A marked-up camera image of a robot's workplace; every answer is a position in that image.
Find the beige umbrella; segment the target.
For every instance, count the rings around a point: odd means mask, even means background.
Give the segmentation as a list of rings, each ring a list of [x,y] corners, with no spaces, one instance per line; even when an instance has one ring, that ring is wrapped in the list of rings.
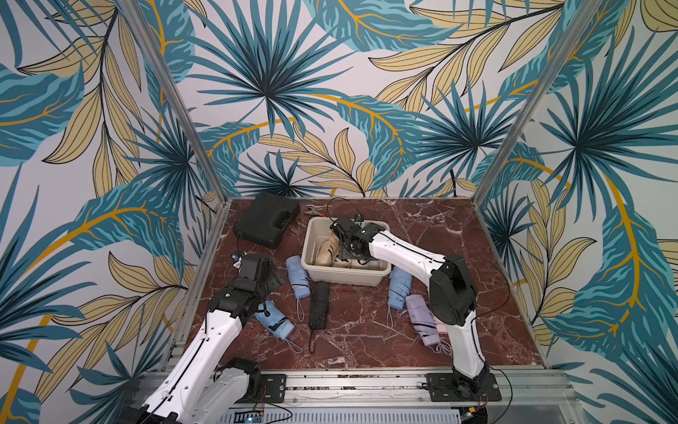
[[[339,250],[339,240],[337,236],[331,234],[330,237],[321,243],[315,258],[314,264],[323,267],[332,267]]]

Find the white plastic storage box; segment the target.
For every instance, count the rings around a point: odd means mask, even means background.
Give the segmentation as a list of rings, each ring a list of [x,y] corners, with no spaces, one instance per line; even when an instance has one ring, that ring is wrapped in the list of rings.
[[[375,287],[392,265],[382,260],[359,260],[330,230],[328,217],[313,217],[307,226],[301,266],[314,281]]]

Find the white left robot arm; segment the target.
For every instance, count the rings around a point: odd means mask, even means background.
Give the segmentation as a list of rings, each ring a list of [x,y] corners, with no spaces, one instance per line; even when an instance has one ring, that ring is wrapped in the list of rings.
[[[251,360],[231,360],[218,370],[224,353],[284,280],[264,254],[245,255],[237,275],[208,303],[201,330],[157,389],[139,408],[128,406],[119,423],[216,423],[242,399],[257,399],[261,369]]]

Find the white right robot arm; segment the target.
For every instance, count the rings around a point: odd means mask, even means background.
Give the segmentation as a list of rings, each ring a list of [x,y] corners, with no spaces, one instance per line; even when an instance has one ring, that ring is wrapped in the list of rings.
[[[490,376],[476,325],[478,290],[465,259],[416,247],[380,224],[357,224],[339,217],[330,226],[340,246],[360,260],[386,261],[426,285],[429,309],[445,324],[453,374],[473,390]]]

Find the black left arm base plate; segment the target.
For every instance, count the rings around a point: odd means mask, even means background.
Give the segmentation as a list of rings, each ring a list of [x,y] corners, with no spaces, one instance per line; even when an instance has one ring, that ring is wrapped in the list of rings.
[[[255,390],[255,399],[268,404],[282,404],[285,399],[286,387],[286,374],[260,375]]]

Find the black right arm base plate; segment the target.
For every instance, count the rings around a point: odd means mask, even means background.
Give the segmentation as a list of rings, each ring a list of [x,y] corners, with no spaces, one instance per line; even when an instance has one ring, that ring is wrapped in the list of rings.
[[[454,371],[452,373],[426,374],[421,385],[432,402],[485,402],[501,401],[501,391],[493,374],[482,370],[473,378]]]

